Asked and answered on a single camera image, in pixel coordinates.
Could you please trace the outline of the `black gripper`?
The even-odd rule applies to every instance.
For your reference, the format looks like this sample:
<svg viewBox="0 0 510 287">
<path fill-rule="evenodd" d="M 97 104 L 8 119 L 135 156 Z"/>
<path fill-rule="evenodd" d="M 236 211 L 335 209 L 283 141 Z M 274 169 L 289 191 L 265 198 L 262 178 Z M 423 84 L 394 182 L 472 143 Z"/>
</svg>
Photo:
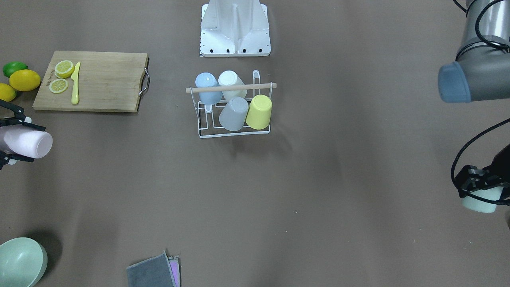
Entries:
<svg viewBox="0 0 510 287">
<path fill-rule="evenodd" d="M 501 199 L 503 189 L 509 187 L 509 167 L 488 166 L 478 169 L 473 165 L 465 165 L 455 176 L 455 186 L 458 189 L 459 197 L 465 198 L 467 194 L 497 201 Z M 470 198 L 471 206 L 496 206 L 496 204 Z"/>
</svg>

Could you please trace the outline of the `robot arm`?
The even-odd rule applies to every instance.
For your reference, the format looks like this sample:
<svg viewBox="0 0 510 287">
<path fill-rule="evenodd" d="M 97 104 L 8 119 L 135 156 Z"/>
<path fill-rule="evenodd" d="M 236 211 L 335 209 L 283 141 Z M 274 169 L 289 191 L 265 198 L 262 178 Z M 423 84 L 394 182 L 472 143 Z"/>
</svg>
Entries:
<svg viewBox="0 0 510 287">
<path fill-rule="evenodd" d="M 455 60 L 438 72 L 438 91 L 445 103 L 472 103 L 508 99 L 510 96 L 508 0 L 467 0 L 461 9 L 466 24 Z M 478 168 L 465 165 L 455 169 L 461 154 L 481 136 L 506 125 L 503 120 L 468 141 L 457 153 L 450 176 L 466 209 L 490 214 L 498 206 L 509 205 L 509 147 L 491 164 Z"/>
</svg>

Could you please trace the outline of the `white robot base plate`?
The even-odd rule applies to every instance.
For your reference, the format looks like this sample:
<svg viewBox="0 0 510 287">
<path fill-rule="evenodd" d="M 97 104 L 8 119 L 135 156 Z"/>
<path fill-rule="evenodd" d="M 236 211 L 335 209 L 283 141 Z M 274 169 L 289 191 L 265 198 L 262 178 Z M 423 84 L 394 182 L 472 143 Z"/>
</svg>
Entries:
<svg viewBox="0 0 510 287">
<path fill-rule="evenodd" d="M 268 8 L 259 0 L 210 0 L 201 8 L 202 57 L 271 54 Z"/>
</svg>

